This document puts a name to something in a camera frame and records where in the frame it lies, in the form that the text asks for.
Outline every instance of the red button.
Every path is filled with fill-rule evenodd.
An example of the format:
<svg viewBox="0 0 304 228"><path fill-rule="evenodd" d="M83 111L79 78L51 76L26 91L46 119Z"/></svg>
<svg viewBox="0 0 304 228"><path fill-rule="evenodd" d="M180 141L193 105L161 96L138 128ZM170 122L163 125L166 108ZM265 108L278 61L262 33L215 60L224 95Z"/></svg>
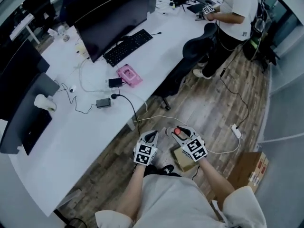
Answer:
<svg viewBox="0 0 304 228"><path fill-rule="evenodd" d="M174 133L177 134L177 135L179 135L181 133L181 130L179 128L175 128L174 129Z"/></svg>

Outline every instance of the pink device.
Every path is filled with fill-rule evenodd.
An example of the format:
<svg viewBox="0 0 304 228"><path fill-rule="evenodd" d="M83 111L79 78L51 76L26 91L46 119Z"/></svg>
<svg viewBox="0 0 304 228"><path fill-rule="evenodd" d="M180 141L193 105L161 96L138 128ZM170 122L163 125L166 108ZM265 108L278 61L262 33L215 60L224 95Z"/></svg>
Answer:
<svg viewBox="0 0 304 228"><path fill-rule="evenodd" d="M128 64L118 69L117 73L119 77L122 78L132 88L142 82L142 78L140 78L134 69Z"/></svg>

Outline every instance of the white t-shirt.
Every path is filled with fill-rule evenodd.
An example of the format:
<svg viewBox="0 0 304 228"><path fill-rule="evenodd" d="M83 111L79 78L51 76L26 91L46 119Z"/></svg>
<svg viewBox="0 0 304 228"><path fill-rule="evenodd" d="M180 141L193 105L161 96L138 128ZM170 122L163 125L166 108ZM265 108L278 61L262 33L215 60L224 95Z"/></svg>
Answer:
<svg viewBox="0 0 304 228"><path fill-rule="evenodd" d="M265 217L250 187L230 194L220 222L194 181L183 177L148 175L143 179L137 221L110 211L95 213L99 228L266 228Z"/></svg>
<svg viewBox="0 0 304 228"><path fill-rule="evenodd" d="M241 24L227 24L217 21L219 27L229 36L238 40L250 38L251 22L257 13L257 0L223 0L220 6L221 13L236 13L245 17Z"/></svg>

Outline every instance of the desk leg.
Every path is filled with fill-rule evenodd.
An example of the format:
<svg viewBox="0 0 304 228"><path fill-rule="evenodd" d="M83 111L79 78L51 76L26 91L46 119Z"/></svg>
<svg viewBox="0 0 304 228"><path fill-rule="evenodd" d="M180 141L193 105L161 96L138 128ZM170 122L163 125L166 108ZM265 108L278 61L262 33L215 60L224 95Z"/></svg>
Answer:
<svg viewBox="0 0 304 228"><path fill-rule="evenodd" d="M30 33L30 35L34 38L34 40L37 42L37 44L40 44L40 41L37 39L37 37L34 35L33 31L29 28L29 26L26 26L28 32Z"/></svg>
<svg viewBox="0 0 304 228"><path fill-rule="evenodd" d="M81 190L77 189L76 191L72 192L71 194L67 195L62 201L58 204L56 209L61 207L62 205L66 204L67 202L71 201L73 198L78 197L81 194Z"/></svg>
<svg viewBox="0 0 304 228"><path fill-rule="evenodd" d="M127 124L132 131L135 130L135 125L134 125L132 118L127 122Z"/></svg>

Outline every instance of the white sneaker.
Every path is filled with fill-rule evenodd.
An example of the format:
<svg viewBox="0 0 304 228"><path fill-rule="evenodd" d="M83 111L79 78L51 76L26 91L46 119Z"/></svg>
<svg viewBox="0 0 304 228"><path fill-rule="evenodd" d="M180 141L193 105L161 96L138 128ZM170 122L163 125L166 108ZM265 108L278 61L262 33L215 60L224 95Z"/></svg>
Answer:
<svg viewBox="0 0 304 228"><path fill-rule="evenodd" d="M208 62L205 63L198 63L198 66L201 67L202 69L207 65Z"/></svg>
<svg viewBox="0 0 304 228"><path fill-rule="evenodd" d="M192 73L198 78L211 79L211 77L204 76L203 73L201 72L201 69L194 69Z"/></svg>

